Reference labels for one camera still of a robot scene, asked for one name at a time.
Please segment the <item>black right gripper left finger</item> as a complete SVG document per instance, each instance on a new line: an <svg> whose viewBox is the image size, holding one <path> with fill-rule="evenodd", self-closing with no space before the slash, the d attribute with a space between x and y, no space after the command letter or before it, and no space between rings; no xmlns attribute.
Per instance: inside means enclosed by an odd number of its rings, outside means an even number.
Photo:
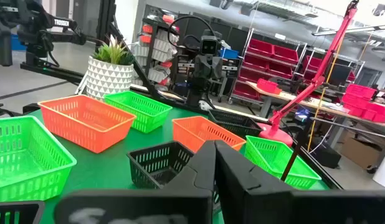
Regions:
<svg viewBox="0 0 385 224"><path fill-rule="evenodd" d="M211 224L215 141L162 189L81 190L55 207L55 224Z"/></svg>

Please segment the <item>parts drawer rack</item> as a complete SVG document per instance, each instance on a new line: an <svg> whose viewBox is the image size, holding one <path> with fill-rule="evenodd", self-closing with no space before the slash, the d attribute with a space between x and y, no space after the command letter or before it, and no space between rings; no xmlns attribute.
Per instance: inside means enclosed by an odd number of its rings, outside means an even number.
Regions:
<svg viewBox="0 0 385 224"><path fill-rule="evenodd" d="M170 27L174 16L148 15L143 19L141 30L137 33L137 41L131 51L135 61L140 65L143 75L157 90L169 90L171 67L178 50L175 47L179 40L179 28Z"/></svg>

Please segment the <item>large orange plastic basket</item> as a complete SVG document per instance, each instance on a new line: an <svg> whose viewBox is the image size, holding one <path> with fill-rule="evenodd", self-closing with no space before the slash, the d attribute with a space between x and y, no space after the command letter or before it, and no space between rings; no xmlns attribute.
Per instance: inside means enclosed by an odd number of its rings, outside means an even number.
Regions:
<svg viewBox="0 0 385 224"><path fill-rule="evenodd" d="M85 95L38 103L46 128L99 154L125 139L136 115Z"/></svg>

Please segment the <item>black floor box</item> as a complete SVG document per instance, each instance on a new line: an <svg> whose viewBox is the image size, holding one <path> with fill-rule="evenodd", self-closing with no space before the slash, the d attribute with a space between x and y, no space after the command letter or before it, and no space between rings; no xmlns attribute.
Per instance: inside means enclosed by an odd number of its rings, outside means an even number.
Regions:
<svg viewBox="0 0 385 224"><path fill-rule="evenodd" d="M332 149L329 145L319 145L316 149L310 152L310 155L314 157L322 166L330 169L339 169L339 161L341 155Z"/></svg>

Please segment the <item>small green plastic basket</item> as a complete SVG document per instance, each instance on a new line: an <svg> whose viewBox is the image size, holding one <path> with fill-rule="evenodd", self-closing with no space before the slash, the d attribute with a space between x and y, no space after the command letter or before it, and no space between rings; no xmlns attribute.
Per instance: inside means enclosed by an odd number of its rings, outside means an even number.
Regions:
<svg viewBox="0 0 385 224"><path fill-rule="evenodd" d="M293 150L283 142L246 136L245 157L269 174L281 179L293 154ZM308 190L321 177L300 157L297 156L285 182L297 189Z"/></svg>

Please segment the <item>succulent in white patterned pot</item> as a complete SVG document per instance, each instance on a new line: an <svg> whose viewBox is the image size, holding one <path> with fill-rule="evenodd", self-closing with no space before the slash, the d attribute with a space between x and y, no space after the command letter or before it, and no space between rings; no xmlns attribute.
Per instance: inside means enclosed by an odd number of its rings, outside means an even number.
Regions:
<svg viewBox="0 0 385 224"><path fill-rule="evenodd" d="M89 97L103 101L105 95L130 89L135 58L124 40L109 38L88 59L86 92Z"/></svg>

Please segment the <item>cardboard box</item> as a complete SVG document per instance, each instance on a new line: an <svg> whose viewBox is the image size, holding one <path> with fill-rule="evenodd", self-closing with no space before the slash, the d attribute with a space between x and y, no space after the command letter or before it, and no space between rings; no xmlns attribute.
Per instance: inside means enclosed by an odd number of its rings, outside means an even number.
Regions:
<svg viewBox="0 0 385 224"><path fill-rule="evenodd" d="M342 141L340 153L363 169L375 165L382 149L379 145L367 140L358 139L347 132Z"/></svg>

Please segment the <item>wooden workbench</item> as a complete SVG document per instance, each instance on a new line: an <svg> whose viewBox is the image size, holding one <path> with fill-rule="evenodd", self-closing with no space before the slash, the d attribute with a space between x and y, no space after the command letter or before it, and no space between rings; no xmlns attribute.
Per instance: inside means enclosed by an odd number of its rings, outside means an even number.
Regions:
<svg viewBox="0 0 385 224"><path fill-rule="evenodd" d="M284 91L282 91L278 95L273 94L273 93L269 93L269 92L266 92L266 91L263 91L262 89L257 87L256 83L253 83L253 82L246 81L245 84L251 86L259 94L265 95L265 96L269 96L271 98L276 98L276 99L283 100L283 101L286 101L286 102L292 101L292 100L294 100L296 98L295 95L289 94L289 93L284 92ZM310 109L316 110L318 108L318 105L316 105L316 103L319 103L319 102L320 102L320 100L315 98L314 102L300 101L298 104L300 106L304 106L306 108L310 108ZM341 111L341 110L334 110L333 108L324 107L323 104L324 104L324 101L322 101L321 106L319 107L319 110L320 111L324 111L325 113L333 114L335 116L342 116L342 117L345 117L345 118L354 119L354 120L358 120L358 121L364 121L364 122L367 122L367 123L370 123L370 124L375 124L375 125L378 125L378 126L385 127L385 123L375 123L375 122L372 122L372 121L369 121L369 120L361 119L360 117L350 115L350 114L345 113L344 111Z"/></svg>

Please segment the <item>blue storage bin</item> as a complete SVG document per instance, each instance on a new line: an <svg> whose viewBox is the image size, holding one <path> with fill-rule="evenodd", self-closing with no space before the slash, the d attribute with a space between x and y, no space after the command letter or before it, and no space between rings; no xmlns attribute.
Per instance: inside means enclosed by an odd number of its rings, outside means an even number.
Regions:
<svg viewBox="0 0 385 224"><path fill-rule="evenodd" d="M225 59L238 59L239 52L232 49L221 48L220 56Z"/></svg>

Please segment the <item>large green plastic basket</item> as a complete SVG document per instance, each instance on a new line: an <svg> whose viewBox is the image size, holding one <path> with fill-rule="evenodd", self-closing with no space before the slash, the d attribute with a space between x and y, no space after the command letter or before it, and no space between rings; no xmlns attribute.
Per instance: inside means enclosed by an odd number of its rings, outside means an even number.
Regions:
<svg viewBox="0 0 385 224"><path fill-rule="evenodd" d="M0 118L0 202L58 196L76 164L37 118Z"/></svg>
<svg viewBox="0 0 385 224"><path fill-rule="evenodd" d="M158 102L133 91L104 96L105 103L134 114L132 127L142 133L150 133L163 125L172 106Z"/></svg>

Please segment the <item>small orange plastic basket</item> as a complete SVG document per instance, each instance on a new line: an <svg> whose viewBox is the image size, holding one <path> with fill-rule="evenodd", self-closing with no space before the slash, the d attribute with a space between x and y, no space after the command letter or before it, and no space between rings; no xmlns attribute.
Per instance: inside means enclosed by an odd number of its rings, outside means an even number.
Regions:
<svg viewBox="0 0 385 224"><path fill-rule="evenodd" d="M192 152L198 152L208 140L223 140L236 151L246 143L245 139L202 116L173 119L172 124L173 139Z"/></svg>

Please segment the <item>red storage bin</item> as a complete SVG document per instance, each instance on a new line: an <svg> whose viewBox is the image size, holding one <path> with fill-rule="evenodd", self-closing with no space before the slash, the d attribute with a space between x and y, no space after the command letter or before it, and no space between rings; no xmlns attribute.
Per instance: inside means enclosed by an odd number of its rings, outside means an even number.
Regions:
<svg viewBox="0 0 385 224"><path fill-rule="evenodd" d="M257 82L257 88L260 88L262 91L266 91L267 93L279 95L282 90L278 87L278 84L275 82L271 82L269 80L264 80L260 78Z"/></svg>

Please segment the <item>large black plastic basket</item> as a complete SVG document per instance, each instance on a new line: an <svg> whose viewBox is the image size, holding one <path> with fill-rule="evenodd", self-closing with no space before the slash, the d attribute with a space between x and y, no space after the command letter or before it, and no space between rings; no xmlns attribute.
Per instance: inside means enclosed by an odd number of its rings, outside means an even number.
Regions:
<svg viewBox="0 0 385 224"><path fill-rule="evenodd" d="M44 209L40 200L0 202L0 224L39 224Z"/></svg>

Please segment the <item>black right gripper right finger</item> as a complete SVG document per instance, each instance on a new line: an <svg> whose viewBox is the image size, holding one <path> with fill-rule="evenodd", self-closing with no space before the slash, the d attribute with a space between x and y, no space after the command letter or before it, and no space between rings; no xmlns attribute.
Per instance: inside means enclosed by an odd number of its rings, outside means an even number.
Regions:
<svg viewBox="0 0 385 224"><path fill-rule="evenodd" d="M225 224L385 224L385 190L297 190L216 141Z"/></svg>

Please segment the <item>small black plastic basket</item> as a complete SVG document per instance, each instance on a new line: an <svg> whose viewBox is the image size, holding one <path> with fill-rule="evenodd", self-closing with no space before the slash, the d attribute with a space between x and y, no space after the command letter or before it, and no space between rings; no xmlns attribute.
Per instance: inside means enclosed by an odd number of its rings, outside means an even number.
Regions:
<svg viewBox="0 0 385 224"><path fill-rule="evenodd" d="M170 141L127 154L131 179L139 189L162 189L194 156L186 146Z"/></svg>
<svg viewBox="0 0 385 224"><path fill-rule="evenodd" d="M262 128L250 117L221 110L209 110L208 120L241 138L258 137Z"/></svg>

